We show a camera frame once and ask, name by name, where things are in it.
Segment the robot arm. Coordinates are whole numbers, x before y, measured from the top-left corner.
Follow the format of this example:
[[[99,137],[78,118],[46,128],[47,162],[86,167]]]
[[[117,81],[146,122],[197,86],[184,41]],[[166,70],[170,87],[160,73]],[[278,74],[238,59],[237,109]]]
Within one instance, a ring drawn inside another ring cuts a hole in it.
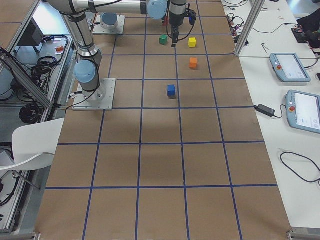
[[[184,19],[187,18],[193,28],[197,18],[197,13],[190,9],[185,0],[49,0],[48,3],[63,17],[79,56],[96,64],[96,67],[100,66],[96,57],[101,57],[102,54],[95,45],[86,12],[141,14],[155,20],[166,18],[171,26],[171,31],[166,34],[171,39],[173,48],[185,39],[179,38],[179,27]]]
[[[113,29],[118,24],[118,16],[116,13],[105,12],[100,14],[100,25],[104,29]]]

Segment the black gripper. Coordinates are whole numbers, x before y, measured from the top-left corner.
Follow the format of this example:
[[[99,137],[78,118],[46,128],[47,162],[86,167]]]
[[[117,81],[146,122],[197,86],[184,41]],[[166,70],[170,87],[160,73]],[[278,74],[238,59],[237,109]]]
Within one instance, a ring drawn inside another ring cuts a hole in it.
[[[175,40],[179,39],[179,27],[176,25],[171,25],[171,47],[176,47]]]

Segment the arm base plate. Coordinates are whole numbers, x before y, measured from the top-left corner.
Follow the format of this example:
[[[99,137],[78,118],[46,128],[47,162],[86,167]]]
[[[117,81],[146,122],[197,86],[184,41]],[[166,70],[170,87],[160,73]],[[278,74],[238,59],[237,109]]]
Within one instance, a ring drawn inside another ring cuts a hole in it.
[[[77,91],[82,93],[75,96],[72,109],[75,111],[112,110],[115,88],[115,78],[101,78],[100,87],[88,99],[91,93],[83,91],[78,84]]]
[[[106,24],[98,15],[93,23],[92,33],[94,35],[123,35],[125,25],[125,16],[118,15],[115,24]]]

